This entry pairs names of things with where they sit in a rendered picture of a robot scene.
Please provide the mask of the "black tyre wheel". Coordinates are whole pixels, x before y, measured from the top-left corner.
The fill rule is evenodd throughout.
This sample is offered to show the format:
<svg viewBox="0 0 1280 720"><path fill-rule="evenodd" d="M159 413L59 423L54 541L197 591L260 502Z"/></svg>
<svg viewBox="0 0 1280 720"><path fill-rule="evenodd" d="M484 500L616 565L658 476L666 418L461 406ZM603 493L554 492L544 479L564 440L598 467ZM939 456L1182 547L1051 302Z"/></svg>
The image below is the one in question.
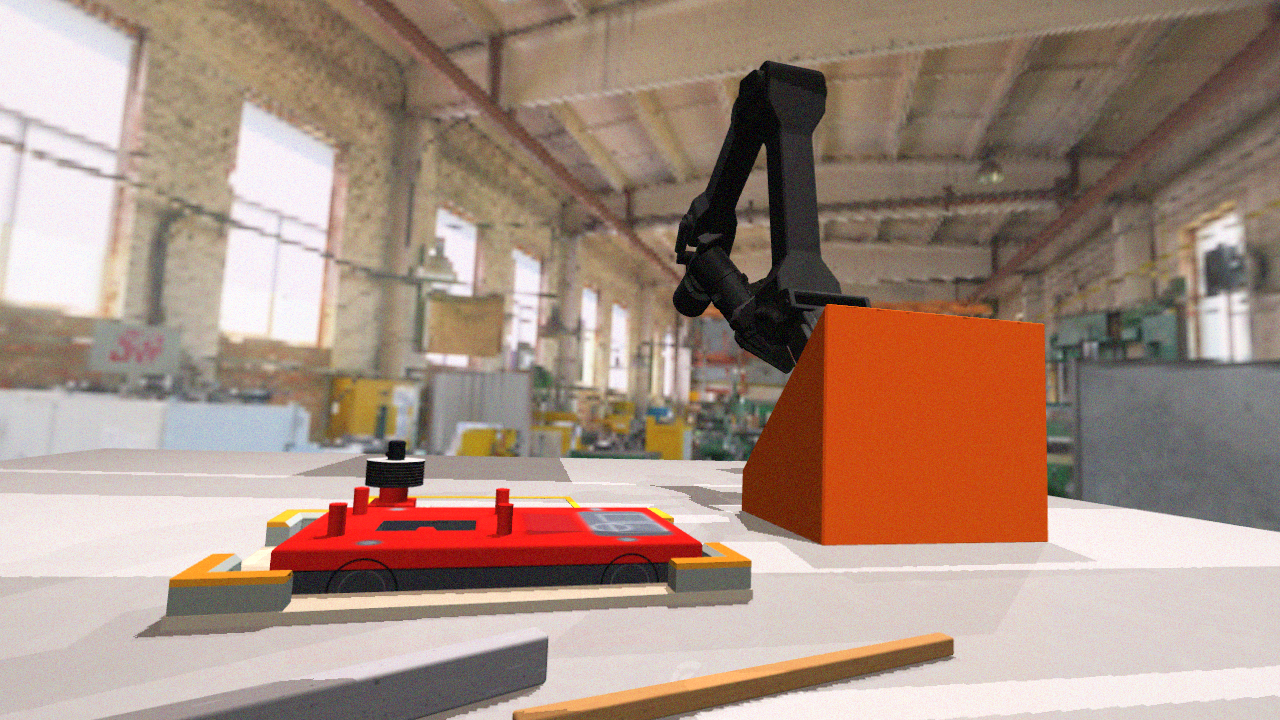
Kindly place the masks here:
<svg viewBox="0 0 1280 720"><path fill-rule="evenodd" d="M388 457L367 459L365 486L374 488L411 488L422 486L424 459L404 457L403 461L390 461Z"/></svg>

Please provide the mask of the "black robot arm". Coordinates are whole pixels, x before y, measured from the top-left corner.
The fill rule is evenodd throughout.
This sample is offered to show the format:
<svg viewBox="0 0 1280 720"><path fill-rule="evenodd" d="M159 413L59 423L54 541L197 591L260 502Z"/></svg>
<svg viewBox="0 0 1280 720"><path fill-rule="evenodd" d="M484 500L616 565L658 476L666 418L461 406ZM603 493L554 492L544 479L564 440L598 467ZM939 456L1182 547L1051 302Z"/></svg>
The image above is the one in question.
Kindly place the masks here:
<svg viewBox="0 0 1280 720"><path fill-rule="evenodd" d="M730 259L735 208L764 142L772 268L744 286L755 295L759 336L788 346L796 364L827 304L872 307L867 296L842 293L820 256L813 132L826 113L826 95L819 70L767 60L746 76L710 181L682 217L675 246L676 264L686 265L675 307L700 316L712 302L709 291L739 272ZM685 251L687 245L696 251Z"/></svg>

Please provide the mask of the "orange flat bar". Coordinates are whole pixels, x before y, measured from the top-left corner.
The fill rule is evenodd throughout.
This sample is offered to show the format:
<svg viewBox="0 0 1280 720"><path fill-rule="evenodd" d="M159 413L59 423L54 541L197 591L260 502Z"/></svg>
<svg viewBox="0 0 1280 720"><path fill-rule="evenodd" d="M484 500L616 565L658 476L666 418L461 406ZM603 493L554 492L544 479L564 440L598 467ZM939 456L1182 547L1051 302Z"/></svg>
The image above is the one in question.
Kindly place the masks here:
<svg viewBox="0 0 1280 720"><path fill-rule="evenodd" d="M934 633L515 711L513 720L655 720L954 655Z"/></svg>

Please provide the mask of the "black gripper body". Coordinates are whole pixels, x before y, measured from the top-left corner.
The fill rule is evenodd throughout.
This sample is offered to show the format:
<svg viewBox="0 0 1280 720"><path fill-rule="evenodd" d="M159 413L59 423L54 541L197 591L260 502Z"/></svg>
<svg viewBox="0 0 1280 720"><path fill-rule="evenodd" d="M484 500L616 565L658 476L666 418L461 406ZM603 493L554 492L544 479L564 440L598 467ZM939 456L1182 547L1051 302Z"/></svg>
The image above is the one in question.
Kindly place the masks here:
<svg viewBox="0 0 1280 720"><path fill-rule="evenodd" d="M732 272L708 293L712 304L735 331L733 338L741 348L748 345L742 337L755 328L754 313L756 309L755 295L750 297L744 286L745 281L748 281L745 273Z"/></svg>

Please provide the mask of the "yellow rectangular outline on table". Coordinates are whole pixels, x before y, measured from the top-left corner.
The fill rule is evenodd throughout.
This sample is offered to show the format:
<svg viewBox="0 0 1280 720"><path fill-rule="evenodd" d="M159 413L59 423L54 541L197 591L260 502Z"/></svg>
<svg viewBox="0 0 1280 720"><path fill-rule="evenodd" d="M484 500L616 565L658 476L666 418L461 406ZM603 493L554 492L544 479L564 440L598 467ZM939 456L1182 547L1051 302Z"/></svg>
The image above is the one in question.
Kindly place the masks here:
<svg viewBox="0 0 1280 720"><path fill-rule="evenodd" d="M374 498L379 498L379 496L370 496L369 497L369 503L371 503ZM422 496L408 496L408 498L497 498L497 497L422 497ZM579 503L576 503L573 501L573 498L571 498L571 497L509 497L509 498L566 498L573 509L581 509L579 506Z"/></svg>

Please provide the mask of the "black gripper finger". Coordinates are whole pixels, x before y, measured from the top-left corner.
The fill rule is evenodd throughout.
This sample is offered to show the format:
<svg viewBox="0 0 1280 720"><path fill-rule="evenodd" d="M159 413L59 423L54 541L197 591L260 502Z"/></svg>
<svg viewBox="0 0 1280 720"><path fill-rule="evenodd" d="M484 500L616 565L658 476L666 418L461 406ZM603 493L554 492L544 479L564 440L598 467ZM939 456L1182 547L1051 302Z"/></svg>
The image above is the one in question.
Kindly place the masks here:
<svg viewBox="0 0 1280 720"><path fill-rule="evenodd" d="M786 369L791 370L794 366L796 366L796 364L794 363L794 357L788 352L787 346L765 343L765 340L759 336L756 327L748 334L745 334L742 340L748 345L751 345L754 348L759 350L762 354L765 354L765 356L773 359L776 363L780 363L780 365L785 366Z"/></svg>
<svg viewBox="0 0 1280 720"><path fill-rule="evenodd" d="M780 372L785 372L785 374L788 374L788 372L792 372L792 369L791 370L786 369L785 366L780 365L780 363L776 363L773 359L765 356L765 354L762 354L759 350L754 348L751 345L745 345L744 350L746 350L748 352L755 355L756 357L760 357L765 363L769 363L772 366L780 369Z"/></svg>

